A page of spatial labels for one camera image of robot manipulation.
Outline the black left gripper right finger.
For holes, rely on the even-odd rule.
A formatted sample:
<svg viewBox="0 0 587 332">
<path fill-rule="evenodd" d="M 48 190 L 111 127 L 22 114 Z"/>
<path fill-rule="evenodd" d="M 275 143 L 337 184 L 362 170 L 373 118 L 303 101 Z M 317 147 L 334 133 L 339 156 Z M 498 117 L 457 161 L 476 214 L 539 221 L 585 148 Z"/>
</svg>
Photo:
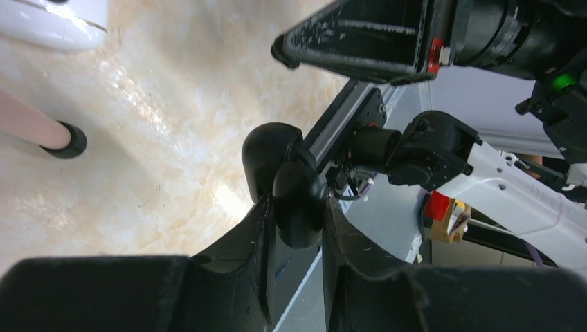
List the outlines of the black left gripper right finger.
<svg viewBox="0 0 587 332">
<path fill-rule="evenodd" d="M 402 261 L 323 210 L 328 331 L 585 331 L 586 282 L 559 268 L 437 267 Z"/>
</svg>

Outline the white earbud charging case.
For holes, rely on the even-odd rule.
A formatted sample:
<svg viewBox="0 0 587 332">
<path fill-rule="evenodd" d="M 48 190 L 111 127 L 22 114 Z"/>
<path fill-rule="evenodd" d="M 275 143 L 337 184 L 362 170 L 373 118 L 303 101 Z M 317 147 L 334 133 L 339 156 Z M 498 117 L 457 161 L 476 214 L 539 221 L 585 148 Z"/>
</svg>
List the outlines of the white earbud charging case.
<svg viewBox="0 0 587 332">
<path fill-rule="evenodd" d="M 99 48 L 109 21 L 108 0 L 1 2 L 1 34 L 55 50 Z"/>
</svg>

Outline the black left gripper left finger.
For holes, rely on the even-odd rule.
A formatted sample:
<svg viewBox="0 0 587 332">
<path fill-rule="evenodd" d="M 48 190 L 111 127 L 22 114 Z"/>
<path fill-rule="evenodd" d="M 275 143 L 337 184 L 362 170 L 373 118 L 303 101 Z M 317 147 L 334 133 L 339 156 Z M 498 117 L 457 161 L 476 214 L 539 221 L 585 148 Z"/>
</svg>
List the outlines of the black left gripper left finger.
<svg viewBox="0 0 587 332">
<path fill-rule="evenodd" d="M 2 331 L 266 331 L 273 203 L 197 255 L 41 257 L 1 278 Z"/>
</svg>

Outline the black earbud charging case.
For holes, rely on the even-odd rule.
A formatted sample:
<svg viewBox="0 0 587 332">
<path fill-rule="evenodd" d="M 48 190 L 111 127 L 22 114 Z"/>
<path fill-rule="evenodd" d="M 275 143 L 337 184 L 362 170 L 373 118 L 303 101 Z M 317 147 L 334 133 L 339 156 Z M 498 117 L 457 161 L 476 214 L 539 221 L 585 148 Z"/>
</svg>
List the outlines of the black earbud charging case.
<svg viewBox="0 0 587 332">
<path fill-rule="evenodd" d="M 254 128 L 242 145 L 242 163 L 254 201 L 269 196 L 277 232 L 285 245 L 306 249 L 316 245 L 323 229 L 326 180 L 305 146 L 302 131 L 270 122 Z"/>
</svg>

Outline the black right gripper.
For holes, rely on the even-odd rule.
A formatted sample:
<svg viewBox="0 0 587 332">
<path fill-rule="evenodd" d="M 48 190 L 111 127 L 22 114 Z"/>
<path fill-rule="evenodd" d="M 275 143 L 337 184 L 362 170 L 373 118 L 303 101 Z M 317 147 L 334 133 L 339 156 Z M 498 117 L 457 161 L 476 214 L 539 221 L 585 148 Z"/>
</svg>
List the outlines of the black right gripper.
<svg viewBox="0 0 587 332">
<path fill-rule="evenodd" d="M 401 86 L 444 66 L 522 80 L 586 71 L 585 1 L 333 1 L 276 37 L 273 58 Z"/>
</svg>

